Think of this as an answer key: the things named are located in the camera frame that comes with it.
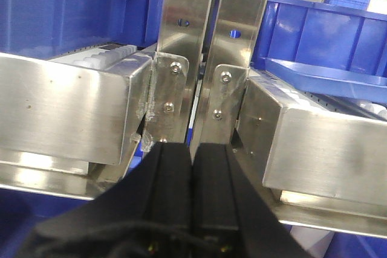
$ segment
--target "hole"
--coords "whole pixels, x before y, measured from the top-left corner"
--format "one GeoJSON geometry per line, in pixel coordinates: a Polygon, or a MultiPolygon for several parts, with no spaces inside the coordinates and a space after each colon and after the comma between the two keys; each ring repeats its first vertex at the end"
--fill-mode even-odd
{"type": "Polygon", "coordinates": [[[180,19],[177,21],[177,24],[178,24],[179,27],[188,27],[188,26],[189,26],[189,21],[180,18],[180,19]]]}
{"type": "Polygon", "coordinates": [[[239,39],[241,37],[241,32],[239,30],[232,30],[230,31],[230,37],[232,39],[239,39]]]}

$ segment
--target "screw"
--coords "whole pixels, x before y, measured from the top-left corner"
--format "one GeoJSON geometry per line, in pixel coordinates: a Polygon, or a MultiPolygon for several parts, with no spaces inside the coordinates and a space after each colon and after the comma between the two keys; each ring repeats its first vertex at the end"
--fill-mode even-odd
{"type": "Polygon", "coordinates": [[[222,82],[225,84],[230,83],[232,80],[232,75],[228,71],[222,72],[220,76],[221,76],[222,82]]]}
{"type": "Polygon", "coordinates": [[[221,110],[214,110],[212,113],[212,117],[218,121],[222,120],[223,118],[223,113],[221,110]]]}
{"type": "Polygon", "coordinates": [[[181,63],[179,63],[179,62],[171,63],[171,72],[173,75],[180,74],[181,69],[182,69],[181,63]]]}
{"type": "Polygon", "coordinates": [[[172,113],[175,111],[175,105],[171,102],[167,102],[164,104],[164,112],[165,113],[172,113]]]}

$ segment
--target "white roller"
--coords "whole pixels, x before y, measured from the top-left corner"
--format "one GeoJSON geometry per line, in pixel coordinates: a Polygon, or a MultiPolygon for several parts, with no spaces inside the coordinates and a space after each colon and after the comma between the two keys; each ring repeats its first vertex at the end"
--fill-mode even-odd
{"type": "Polygon", "coordinates": [[[379,105],[379,104],[367,104],[364,109],[372,112],[372,113],[375,113],[375,114],[379,114],[381,111],[383,110],[386,110],[386,108],[382,105],[379,105]]]}

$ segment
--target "stainless steel bracket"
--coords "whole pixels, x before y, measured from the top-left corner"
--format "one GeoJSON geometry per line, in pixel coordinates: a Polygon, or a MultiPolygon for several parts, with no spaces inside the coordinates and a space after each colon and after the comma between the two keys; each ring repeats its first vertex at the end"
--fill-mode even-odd
{"type": "Polygon", "coordinates": [[[190,144],[192,156],[195,155],[199,144],[204,141],[220,143],[221,140],[226,140],[228,142],[231,137],[212,134],[210,139],[209,135],[203,135],[201,132],[206,127],[204,123],[207,116],[211,114],[212,108],[209,108],[211,106],[209,102],[214,71],[222,63],[241,68],[249,67],[266,2],[267,0],[220,0],[193,126],[190,144]]]}
{"type": "MultiPolygon", "coordinates": [[[[167,123],[153,124],[149,133],[154,138],[185,141],[211,7],[212,0],[164,0],[157,51],[186,57],[189,70],[187,82],[179,91],[179,94],[183,94],[180,114],[173,114],[174,120],[167,123]]],[[[156,86],[157,92],[165,88],[161,82],[156,86]]]]}
{"type": "Polygon", "coordinates": [[[228,144],[235,128],[249,69],[218,65],[212,78],[209,108],[200,140],[228,144]]]}
{"type": "Polygon", "coordinates": [[[141,144],[144,152],[149,152],[158,141],[181,142],[181,132],[185,131],[181,126],[181,109],[188,71],[185,57],[156,53],[141,144]]]}

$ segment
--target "blue tray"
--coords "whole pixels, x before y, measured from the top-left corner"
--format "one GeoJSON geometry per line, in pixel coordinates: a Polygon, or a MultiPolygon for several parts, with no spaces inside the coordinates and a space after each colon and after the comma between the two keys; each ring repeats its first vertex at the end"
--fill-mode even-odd
{"type": "Polygon", "coordinates": [[[384,77],[277,59],[266,59],[265,65],[300,91],[387,103],[384,77]]]}

